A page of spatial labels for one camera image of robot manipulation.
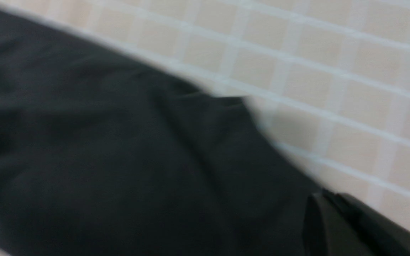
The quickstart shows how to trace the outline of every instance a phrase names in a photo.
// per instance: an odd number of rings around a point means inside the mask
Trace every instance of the white grout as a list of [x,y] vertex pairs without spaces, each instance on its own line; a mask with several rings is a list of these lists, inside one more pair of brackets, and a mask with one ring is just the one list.
[[[309,3],[310,0],[299,0],[298,2],[296,2],[293,7],[291,16],[295,17],[298,14],[307,13],[309,9]],[[302,32],[303,23],[294,22],[293,19],[291,19],[288,23],[286,34],[283,38],[283,45],[281,47],[281,50],[294,55],[298,49],[298,42],[301,38]],[[292,66],[292,62],[286,62],[280,58],[277,59],[272,80],[270,82],[269,91],[274,92],[278,95],[283,94]],[[264,129],[269,129],[272,126],[277,108],[277,102],[266,101],[264,110],[267,111],[267,115],[265,115],[264,119],[262,120],[262,127]]]
[[[138,7],[133,7],[124,3],[120,3],[121,6],[126,6],[127,8],[125,9],[121,9],[121,11],[125,11],[125,12],[129,12],[132,14],[136,14]],[[168,26],[172,26],[174,28],[177,28],[180,31],[184,30],[184,27],[182,26],[182,21],[178,21],[176,19],[173,18],[169,18],[169,17],[165,17],[165,16],[161,16],[158,15],[156,13],[151,13],[151,12],[146,12],[146,18],[148,20],[152,20],[158,23],[163,23],[165,25]],[[199,26],[191,26],[192,29],[192,33],[194,34],[198,34],[200,36],[203,37],[207,37],[209,39],[215,39],[217,41],[221,41],[224,43],[228,43],[228,42],[239,42],[238,38],[235,38],[234,36],[228,36],[226,34],[220,34]],[[312,60],[307,60],[305,58],[301,58],[301,57],[297,57],[295,55],[292,55],[290,53],[284,52],[282,50],[273,50],[261,45],[257,45],[251,42],[241,42],[240,46],[255,52],[259,52],[265,55],[271,55],[274,57],[277,57],[280,60],[284,60],[288,63],[297,63],[300,65],[304,65],[307,66],[309,68],[313,68],[316,70],[320,70],[320,71],[324,71],[326,73],[330,73],[334,76],[340,76],[344,79],[350,79],[353,81],[357,81],[363,84],[366,84],[368,86],[377,88],[377,89],[381,89],[387,92],[391,92],[393,94],[399,94],[402,95],[404,97],[408,97],[410,98],[410,91],[406,90],[406,89],[402,89],[402,88],[398,88],[395,87],[393,85],[389,85],[389,84],[385,84],[379,81],[375,81],[372,80],[370,78],[365,78],[363,76],[359,76],[356,74],[353,74],[351,72],[345,71],[343,69],[337,68],[337,67],[333,67],[333,66],[329,66],[329,65],[324,65],[321,63],[316,63]]]
[[[368,10],[368,0],[353,0],[352,12],[349,15],[347,26],[359,31],[363,28],[366,22],[366,14]],[[360,41],[359,39],[347,36],[341,45],[340,54],[337,60],[337,66],[345,71],[352,70],[355,58],[357,56]],[[335,75],[330,85],[330,92],[327,98],[327,104],[325,109],[332,113],[340,114],[340,109],[345,99],[345,94],[348,88],[349,79],[342,76]],[[335,129],[335,122],[323,118],[320,122],[316,141],[313,145],[313,152],[319,156],[324,156],[329,148],[330,141],[332,140],[333,130]],[[319,172],[319,167],[311,165],[310,169],[313,172]]]
[[215,83],[215,86],[213,87],[214,93],[225,94],[227,91],[228,78],[232,75],[232,72],[234,70],[238,53],[241,47],[241,41],[243,39],[252,12],[252,5],[248,4],[247,2],[248,1],[246,0],[239,1],[230,37],[224,39],[224,41],[226,42],[226,49],[224,50],[223,58],[219,66],[219,81]]
[[389,182],[387,182],[385,180],[382,180],[380,178],[368,175],[366,173],[362,173],[362,172],[360,172],[358,170],[355,170],[351,167],[347,167],[347,166],[345,166],[343,164],[340,164],[338,162],[335,162],[333,160],[323,158],[323,157],[321,157],[317,154],[310,153],[308,151],[305,151],[303,149],[299,149],[299,148],[290,146],[288,144],[278,144],[277,147],[279,149],[289,151],[293,154],[297,154],[297,155],[303,156],[305,158],[308,158],[308,159],[310,159],[314,162],[317,162],[319,164],[327,165],[327,166],[332,167],[332,168],[334,168],[334,169],[336,169],[340,172],[346,173],[346,174],[351,175],[355,178],[359,178],[360,180],[365,180],[365,181],[368,181],[370,183],[377,184],[381,187],[389,189],[390,191],[393,191],[395,193],[399,193],[403,196],[406,196],[406,197],[410,198],[410,191],[409,190],[407,190],[403,187],[400,187],[398,185],[395,185],[393,183],[389,183]]
[[[226,2],[229,4],[233,4],[233,5],[238,4],[237,0],[219,0],[219,1]],[[291,19],[294,22],[303,22],[309,26],[332,31],[338,34],[344,34],[346,36],[355,37],[357,39],[364,39],[368,42],[373,42],[373,43],[381,44],[387,47],[392,47],[392,48],[396,48],[400,50],[406,50],[410,52],[410,44],[382,38],[379,36],[375,36],[373,34],[368,34],[368,33],[358,31],[353,28],[349,28],[346,26],[340,26],[340,25],[333,24],[327,21],[321,21],[321,20],[318,20],[312,17],[301,15],[301,14],[296,14],[292,16],[291,11],[274,8],[272,6],[265,5],[263,3],[258,3],[255,1],[252,1],[252,2],[254,3],[254,10],[259,11],[261,13],[265,13],[265,14],[276,16],[276,17],[283,18],[283,19]]]
[[94,30],[96,25],[99,22],[99,18],[101,18],[102,9],[106,5],[105,0],[96,0],[94,1],[93,7],[91,9],[91,13],[88,16],[88,21],[86,22],[85,31],[91,32]]
[[[406,41],[410,42],[410,24]],[[396,86],[410,90],[410,54],[405,52],[402,57],[401,68],[398,71]],[[385,130],[396,136],[402,133],[406,116],[409,110],[410,100],[400,95],[394,95],[387,116]],[[383,180],[387,180],[392,171],[398,144],[394,141],[381,140],[379,145],[376,164],[374,165],[373,175]],[[371,185],[367,195],[367,203],[373,208],[379,208],[384,196],[384,189],[377,185]]]
[[[111,1],[109,2],[109,6],[112,7],[119,7],[117,4],[119,2],[117,1]],[[137,46],[138,42],[140,41],[140,37],[142,36],[143,32],[143,25],[145,24],[145,19],[146,19],[146,10],[150,7],[151,5],[151,0],[141,0],[138,8],[137,9],[132,9],[133,14],[135,15],[135,19],[132,23],[132,26],[130,28],[130,32],[127,36],[126,41],[133,45]]]
[[[94,13],[93,19],[96,19],[96,21],[97,21],[98,18],[99,18],[98,14],[99,14],[100,11],[98,11],[98,10],[94,10],[94,11],[95,11],[95,13]],[[163,16],[158,16],[158,15],[155,15],[155,14],[152,14],[152,13],[149,13],[149,12],[147,13],[147,18],[148,19],[164,20],[164,21],[167,21],[167,23],[173,24],[173,26],[181,26],[180,21],[176,21],[174,19],[163,17]],[[86,29],[84,29],[82,31],[78,31],[78,32],[80,34],[86,36],[86,37],[92,36],[92,34],[90,33],[90,27],[92,27],[92,25],[87,26]],[[201,35],[206,34],[207,36],[217,37],[217,38],[219,38],[219,39],[221,39],[222,41],[225,41],[225,42],[226,42],[226,40],[233,39],[232,37],[224,36],[222,34],[215,33],[213,31],[208,31],[208,30],[205,30],[205,29],[202,29],[202,28],[199,28],[199,27],[193,27],[194,30],[196,28],[198,28],[200,30]],[[172,58],[164,57],[164,56],[161,56],[159,54],[149,52],[147,50],[141,50],[141,49],[138,49],[135,46],[127,46],[127,44],[124,43],[124,42],[117,42],[117,41],[109,39],[109,38],[95,38],[95,39],[97,41],[100,41],[100,42],[105,42],[107,44],[118,46],[119,48],[124,49],[127,52],[130,52],[131,54],[138,55],[139,57],[142,57],[142,58],[147,58],[147,59],[150,59],[150,60],[154,60],[158,63],[168,64],[172,61]],[[242,46],[252,48],[252,50],[256,49],[256,50],[260,50],[261,52],[273,53],[273,52],[271,52],[270,49],[266,49],[265,47],[261,47],[261,46],[254,45],[254,44],[247,43],[247,42],[242,42]],[[397,97],[407,94],[408,95],[407,97],[410,98],[409,92],[405,89],[400,89],[400,88],[389,89],[388,85],[378,83],[378,82],[375,82],[375,81],[371,81],[367,78],[362,78],[362,77],[354,75],[354,74],[346,73],[346,71],[344,71],[344,70],[336,69],[336,68],[326,66],[326,65],[321,65],[319,63],[314,63],[314,62],[311,62],[311,61],[303,59],[303,58],[294,57],[294,56],[291,56],[287,53],[277,52],[276,56],[280,57],[280,58],[284,58],[285,60],[291,61],[293,63],[299,63],[301,65],[310,65],[310,66],[316,67],[318,69],[324,69],[324,71],[328,71],[329,73],[335,74],[336,76],[342,77],[344,79],[351,79],[351,80],[355,80],[355,79],[362,80],[363,79],[366,82],[369,81],[370,82],[369,85],[372,85],[373,87],[378,87],[379,89],[383,89],[385,91],[391,91],[391,92],[397,94]],[[194,73],[198,76],[210,79],[212,81],[219,81],[220,79],[222,79],[222,76],[219,75],[219,74],[216,74],[216,73],[213,73],[213,72],[210,72],[210,71],[205,71],[202,68],[198,68],[198,67],[195,67],[193,65],[187,65],[187,64],[180,63],[178,68],[179,68],[179,70],[184,70],[184,71],[187,70],[190,73]],[[333,112],[330,112],[329,110],[323,110],[323,109],[319,109],[319,108],[316,108],[316,107],[312,107],[312,106],[309,106],[307,104],[297,102],[297,101],[289,99],[287,97],[282,97],[282,96],[276,95],[273,92],[270,92],[270,91],[267,91],[267,90],[264,90],[264,89],[260,89],[256,86],[245,84],[245,83],[242,83],[240,81],[233,80],[233,79],[229,79],[228,83],[229,83],[229,86],[232,86],[232,87],[241,89],[243,91],[249,92],[250,94],[257,95],[257,96],[260,96],[260,97],[263,97],[263,98],[266,98],[266,99],[270,99],[270,100],[273,100],[275,102],[281,102],[281,103],[286,104],[288,106],[298,108],[298,109],[301,109],[301,110],[309,112],[309,113],[313,113],[313,114],[315,114],[319,117],[329,119],[333,122],[342,123],[344,125],[348,125],[348,126],[351,126],[351,127],[366,131],[368,133],[372,133],[372,134],[381,136],[382,138],[386,138],[387,140],[393,141],[394,143],[403,144],[405,146],[410,147],[410,140],[408,140],[408,139],[400,138],[399,136],[394,135],[392,133],[370,127],[370,126],[365,125],[363,123],[355,122],[355,121],[353,121],[351,119],[348,119],[348,118],[341,117],[341,116],[339,116],[339,115],[337,115]],[[380,178],[376,178],[376,177],[373,177],[371,175],[361,173],[358,170],[354,170],[352,168],[349,168],[347,166],[339,164],[338,162],[334,162],[332,160],[325,159],[325,158],[323,158],[323,157],[321,157],[317,154],[309,153],[309,152],[303,151],[301,149],[297,149],[297,148],[292,147],[292,146],[283,145],[282,148],[287,150],[287,151],[293,152],[294,154],[301,154],[305,157],[308,157],[309,159],[312,159],[315,162],[319,162],[321,164],[328,165],[330,167],[333,167],[337,170],[340,170],[341,172],[347,173],[347,174],[352,175],[354,177],[360,178],[362,180],[369,181],[369,182],[374,183],[374,184],[378,184],[379,186],[387,188],[391,191],[394,191],[396,193],[400,193],[400,194],[403,194],[404,196],[410,197],[410,191],[409,190],[406,190],[405,188],[401,188],[400,186],[388,183],[388,182],[386,182],[386,181],[384,181]]]
[[[120,46],[121,48],[124,48],[124,46],[121,46],[122,45],[121,42],[116,42],[115,40],[112,40],[112,39],[106,39],[106,42],[114,44],[116,46]],[[158,63],[163,63],[165,65],[167,65],[169,63],[169,61],[171,61],[171,58],[169,58],[169,57],[164,57],[164,56],[160,56],[159,54],[150,53],[147,50],[137,49],[136,47],[127,47],[127,48],[125,48],[125,50],[130,51],[132,54],[135,54],[138,57],[141,57],[141,58],[147,57],[150,60],[154,60]],[[196,66],[193,66],[193,65],[189,65],[189,64],[180,63],[179,65],[181,66],[180,70],[188,71],[189,73],[195,74],[197,76],[200,76],[202,78],[206,78],[206,79],[209,79],[209,80],[212,80],[212,81],[219,81],[220,76],[216,73],[213,73],[211,71],[207,71],[207,70],[204,70],[202,68],[199,68],[199,67],[196,67]],[[276,101],[276,102],[281,102],[281,103],[286,104],[290,107],[297,108],[297,109],[303,110],[305,112],[312,113],[316,116],[319,116],[320,118],[330,119],[333,122],[337,122],[337,123],[340,123],[340,124],[343,124],[343,125],[347,125],[347,126],[350,126],[350,127],[365,131],[367,133],[371,133],[371,134],[380,136],[382,138],[386,138],[390,141],[394,141],[396,143],[403,144],[405,146],[410,147],[410,140],[409,139],[401,138],[399,136],[393,135],[392,133],[388,133],[386,131],[382,131],[382,130],[379,130],[377,128],[373,128],[369,125],[359,123],[359,122],[354,121],[352,119],[342,117],[342,116],[340,116],[336,113],[330,112],[328,110],[313,107],[311,105],[308,105],[308,104],[305,104],[305,103],[298,102],[296,100],[290,99],[288,97],[279,96],[279,95],[277,95],[273,92],[267,91],[265,89],[258,88],[257,86],[250,85],[250,84],[245,84],[245,83],[237,81],[235,79],[229,79],[229,86],[241,89],[242,91],[246,91],[250,94],[254,94],[255,96],[263,97],[265,99],[270,99],[270,100]]]
[[169,63],[168,69],[171,71],[177,71],[178,63],[182,62],[184,55],[186,54],[189,41],[191,38],[192,24],[195,23],[197,16],[200,12],[200,7],[202,5],[202,0],[189,0],[186,8],[186,13],[184,15],[184,22],[181,23],[183,28],[178,35],[177,42],[174,46],[174,58]]

